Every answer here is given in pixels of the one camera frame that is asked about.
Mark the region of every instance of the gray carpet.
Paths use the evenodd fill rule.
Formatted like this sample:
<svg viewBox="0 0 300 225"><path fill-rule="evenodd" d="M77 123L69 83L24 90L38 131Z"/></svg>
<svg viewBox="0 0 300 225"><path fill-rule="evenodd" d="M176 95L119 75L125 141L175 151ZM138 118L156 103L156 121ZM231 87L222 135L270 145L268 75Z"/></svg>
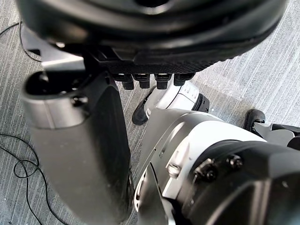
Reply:
<svg viewBox="0 0 300 225"><path fill-rule="evenodd" d="M13 0L0 0L0 30L18 21ZM210 99L211 113L241 126L245 111L257 108L266 113L269 122L300 126L300 2L290 0L285 16L276 31L255 49L233 60L220 62L198 73L193 82ZM14 134L30 141L19 89L22 81L38 63L22 52L17 28L0 37L0 132ZM126 117L133 168L136 167L145 126L131 123L131 115L148 90L136 88L120 94ZM34 159L25 146L14 140L0 138L20 158ZM25 199L26 181L13 174L16 161L0 151L0 225L37 225ZM59 216L70 225L81 224L63 207L50 189L50 203ZM59 225L45 204L45 188L37 173L30 178L29 199L44 225ZM129 224L135 224L136 215Z"/></svg>

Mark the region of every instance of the black foot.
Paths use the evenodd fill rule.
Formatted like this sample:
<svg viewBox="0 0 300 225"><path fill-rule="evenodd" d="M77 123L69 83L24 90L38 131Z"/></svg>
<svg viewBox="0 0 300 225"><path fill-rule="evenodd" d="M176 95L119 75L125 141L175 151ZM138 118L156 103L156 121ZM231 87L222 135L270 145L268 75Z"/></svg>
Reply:
<svg viewBox="0 0 300 225"><path fill-rule="evenodd" d="M266 116L262 111L259 111L257 109L250 109L246 113L244 129L253 133L253 123L265 123L265 120Z"/></svg>
<svg viewBox="0 0 300 225"><path fill-rule="evenodd" d="M153 90L155 88L156 87L151 89L150 93L139 103L139 105L133 112L131 120L134 124L143 125L144 123L146 123L148 121L146 112L144 110L144 105L145 105L147 99L149 98L150 94L153 92Z"/></svg>
<svg viewBox="0 0 300 225"><path fill-rule="evenodd" d="M210 101L203 94L199 94L198 99L192 108L192 111L208 113L210 109Z"/></svg>

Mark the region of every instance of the bolt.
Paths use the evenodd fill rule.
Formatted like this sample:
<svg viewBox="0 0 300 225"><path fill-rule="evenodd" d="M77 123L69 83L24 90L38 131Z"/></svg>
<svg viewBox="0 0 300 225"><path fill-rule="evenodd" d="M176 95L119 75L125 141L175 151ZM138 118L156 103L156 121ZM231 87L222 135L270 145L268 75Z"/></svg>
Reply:
<svg viewBox="0 0 300 225"><path fill-rule="evenodd" d="M213 182L217 179L218 171L216 167L213 165L213 161L211 159L205 160L201 163L195 170L194 173L197 174L202 180Z"/></svg>
<svg viewBox="0 0 300 225"><path fill-rule="evenodd" d="M83 104L88 102L88 98L84 96L74 96L71 98L71 103L73 106L82 106Z"/></svg>
<svg viewBox="0 0 300 225"><path fill-rule="evenodd" d="M172 178L177 178L180 171L181 171L181 168L180 166L174 164L174 163L170 163L167 167L167 170L169 172L169 175L172 177Z"/></svg>
<svg viewBox="0 0 300 225"><path fill-rule="evenodd" d="M214 181L217 178L217 173L213 170L209 170L205 174L207 181Z"/></svg>
<svg viewBox="0 0 300 225"><path fill-rule="evenodd" d="M240 169L243 166L243 160L237 155L228 157L226 161L232 169Z"/></svg>

